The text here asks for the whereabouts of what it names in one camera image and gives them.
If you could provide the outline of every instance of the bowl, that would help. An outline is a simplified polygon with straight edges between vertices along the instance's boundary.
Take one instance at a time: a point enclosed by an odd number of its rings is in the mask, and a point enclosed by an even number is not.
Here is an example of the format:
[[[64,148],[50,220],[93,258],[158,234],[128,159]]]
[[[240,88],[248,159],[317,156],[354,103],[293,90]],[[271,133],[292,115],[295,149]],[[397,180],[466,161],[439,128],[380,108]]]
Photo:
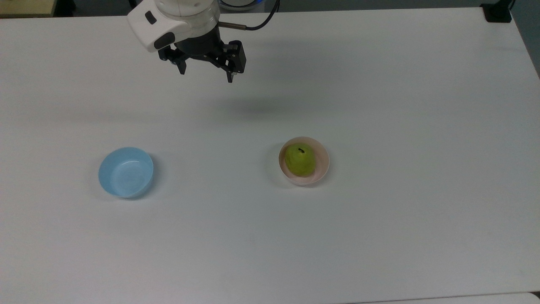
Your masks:
[[[120,148],[107,155],[98,173],[101,187],[124,199],[143,195],[149,189],[153,175],[150,155],[132,147]]]
[[[291,144],[295,143],[305,143],[309,145],[315,154],[315,171],[308,176],[294,175],[291,173],[291,171],[289,171],[287,165],[285,164],[285,150],[287,150]],[[310,137],[295,137],[286,142],[279,151],[279,167],[281,168],[281,171],[291,183],[297,186],[307,186],[321,180],[326,172],[328,172],[329,166],[330,157],[328,156],[328,152],[326,151],[325,147],[320,142]]]

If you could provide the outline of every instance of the pear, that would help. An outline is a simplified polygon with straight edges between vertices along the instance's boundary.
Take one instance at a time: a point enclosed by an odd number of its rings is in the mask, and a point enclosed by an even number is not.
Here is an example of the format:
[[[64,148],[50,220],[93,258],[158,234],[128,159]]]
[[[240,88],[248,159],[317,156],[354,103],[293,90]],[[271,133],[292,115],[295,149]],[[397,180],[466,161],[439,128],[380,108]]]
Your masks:
[[[315,153],[305,143],[291,144],[285,150],[285,164],[297,176],[308,176],[315,171]]]

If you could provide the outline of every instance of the gray floor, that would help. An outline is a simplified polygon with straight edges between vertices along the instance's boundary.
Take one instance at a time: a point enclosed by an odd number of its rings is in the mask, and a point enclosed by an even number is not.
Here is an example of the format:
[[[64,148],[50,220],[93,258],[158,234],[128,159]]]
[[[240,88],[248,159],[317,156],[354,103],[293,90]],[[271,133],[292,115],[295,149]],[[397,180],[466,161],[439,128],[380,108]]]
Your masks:
[[[495,0],[281,0],[280,11],[329,11],[408,8],[478,7]],[[75,0],[76,16],[121,16],[131,10],[127,0]],[[266,3],[266,11],[273,0]],[[512,15],[540,75],[540,0],[516,0]]]

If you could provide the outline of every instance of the black bracket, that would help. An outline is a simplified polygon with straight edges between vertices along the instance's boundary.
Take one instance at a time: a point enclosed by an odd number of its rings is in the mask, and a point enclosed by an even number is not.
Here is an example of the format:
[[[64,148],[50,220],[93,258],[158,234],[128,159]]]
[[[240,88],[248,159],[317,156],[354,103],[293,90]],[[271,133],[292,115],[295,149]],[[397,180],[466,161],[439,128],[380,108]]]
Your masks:
[[[512,0],[500,0],[495,4],[481,4],[485,20],[492,23],[510,23],[512,15],[508,6],[511,2]]]
[[[186,60],[189,58],[201,61],[208,61],[227,72],[227,81],[233,82],[233,77],[236,74],[244,72],[246,66],[246,54],[244,47],[238,40],[231,41],[229,44],[222,45],[223,52],[216,54],[209,52],[204,55],[188,55],[179,49],[172,49],[170,45],[158,50],[159,58],[163,61],[169,60],[172,64],[178,67],[180,74],[186,72]]]

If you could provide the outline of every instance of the pink bowl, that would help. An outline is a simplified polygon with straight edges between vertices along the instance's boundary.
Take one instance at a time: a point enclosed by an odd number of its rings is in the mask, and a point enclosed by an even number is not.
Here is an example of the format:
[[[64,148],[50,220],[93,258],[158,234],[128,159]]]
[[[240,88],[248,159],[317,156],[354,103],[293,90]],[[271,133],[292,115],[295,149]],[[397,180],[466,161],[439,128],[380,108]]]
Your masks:
[[[308,144],[313,149],[313,153],[315,154],[315,171],[308,176],[297,176],[292,174],[285,164],[285,150],[291,144],[295,143]],[[307,186],[317,182],[324,177],[326,172],[328,172],[329,166],[330,157],[328,156],[328,152],[320,142],[310,137],[295,137],[286,142],[283,147],[281,147],[281,151],[279,151],[279,167],[281,168],[281,171],[291,183],[297,186]]]

